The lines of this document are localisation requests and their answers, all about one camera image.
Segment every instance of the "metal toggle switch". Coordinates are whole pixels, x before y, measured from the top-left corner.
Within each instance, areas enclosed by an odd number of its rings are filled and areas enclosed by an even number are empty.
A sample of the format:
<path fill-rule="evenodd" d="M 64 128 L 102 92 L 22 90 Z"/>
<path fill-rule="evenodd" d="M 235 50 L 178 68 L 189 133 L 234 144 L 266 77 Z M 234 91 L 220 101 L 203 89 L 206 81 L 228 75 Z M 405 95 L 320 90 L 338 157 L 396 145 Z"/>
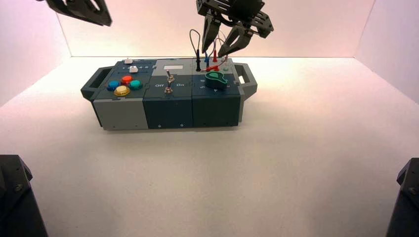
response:
<path fill-rule="evenodd" d="M 168 73 L 168 86 L 165 88 L 166 94 L 172 94 L 173 89 L 171 88 L 171 83 L 174 82 L 174 76 L 170 74 L 169 70 L 166 70 Z"/>

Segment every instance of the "handle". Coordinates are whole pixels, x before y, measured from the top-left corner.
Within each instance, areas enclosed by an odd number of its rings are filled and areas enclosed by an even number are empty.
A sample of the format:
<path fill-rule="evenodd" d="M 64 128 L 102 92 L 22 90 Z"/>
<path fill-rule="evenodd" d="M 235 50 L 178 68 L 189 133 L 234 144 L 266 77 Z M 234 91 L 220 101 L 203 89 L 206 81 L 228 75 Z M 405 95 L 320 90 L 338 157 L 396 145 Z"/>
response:
<path fill-rule="evenodd" d="M 245 93 L 245 100 L 249 99 L 257 91 L 257 82 L 246 63 L 234 63 L 238 76 L 242 76 L 245 83 L 240 87 Z"/>
<path fill-rule="evenodd" d="M 81 89 L 82 95 L 86 100 L 92 101 L 92 96 L 98 91 L 100 85 L 105 80 L 106 76 L 113 69 L 111 67 L 99 68 L 93 76 L 87 81 L 87 83 Z"/>

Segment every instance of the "white backdrop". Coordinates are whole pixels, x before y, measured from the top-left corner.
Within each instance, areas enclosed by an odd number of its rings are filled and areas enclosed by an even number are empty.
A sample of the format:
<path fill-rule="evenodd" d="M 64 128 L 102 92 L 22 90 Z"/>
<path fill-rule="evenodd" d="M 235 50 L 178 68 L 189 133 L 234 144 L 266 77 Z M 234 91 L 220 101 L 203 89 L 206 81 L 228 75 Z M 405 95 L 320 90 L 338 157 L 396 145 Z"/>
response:
<path fill-rule="evenodd" d="M 377 0 L 356 58 L 419 103 L 419 4 Z"/>
<path fill-rule="evenodd" d="M 190 56 L 195 0 L 106 0 L 112 27 L 59 16 L 73 56 Z M 275 31 L 234 56 L 353 57 L 374 0 L 265 0 Z"/>
<path fill-rule="evenodd" d="M 46 2 L 0 0 L 0 106 L 70 57 Z"/>

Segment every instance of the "electronics board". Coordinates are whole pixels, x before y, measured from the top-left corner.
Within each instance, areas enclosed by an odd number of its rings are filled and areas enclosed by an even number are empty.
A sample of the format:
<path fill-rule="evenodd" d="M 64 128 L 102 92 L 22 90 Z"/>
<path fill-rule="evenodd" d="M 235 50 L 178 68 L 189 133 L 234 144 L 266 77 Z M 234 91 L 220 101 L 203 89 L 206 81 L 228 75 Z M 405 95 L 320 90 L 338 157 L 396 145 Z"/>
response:
<path fill-rule="evenodd" d="M 81 91 L 105 130 L 237 126 L 257 90 L 250 68 L 231 59 L 208 65 L 196 58 L 125 59 L 98 69 Z"/>

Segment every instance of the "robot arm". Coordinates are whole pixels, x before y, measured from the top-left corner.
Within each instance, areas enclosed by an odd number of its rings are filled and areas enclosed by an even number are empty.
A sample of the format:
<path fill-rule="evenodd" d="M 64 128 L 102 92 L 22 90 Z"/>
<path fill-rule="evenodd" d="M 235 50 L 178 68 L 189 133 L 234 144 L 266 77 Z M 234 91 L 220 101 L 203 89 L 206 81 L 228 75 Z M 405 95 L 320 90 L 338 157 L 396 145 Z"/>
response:
<path fill-rule="evenodd" d="M 269 16 L 260 11 L 265 5 L 262 0 L 197 0 L 196 3 L 198 14 L 205 16 L 202 52 L 214 42 L 221 23 L 233 29 L 218 52 L 220 57 L 248 46 L 254 34 L 266 38 L 274 30 Z"/>
<path fill-rule="evenodd" d="M 112 24 L 104 0 L 46 0 L 46 2 L 51 9 L 63 15 L 101 26 Z"/>
<path fill-rule="evenodd" d="M 98 25 L 110 26 L 112 23 L 104 0 L 46 0 L 46 2 L 50 8 L 60 14 Z M 265 5 L 262 0 L 196 0 L 196 4 L 198 14 L 205 16 L 202 52 L 206 52 L 216 39 L 221 23 L 233 29 L 218 52 L 220 57 L 248 46 L 254 34 L 266 38 L 274 30 L 269 16 L 260 11 Z"/>

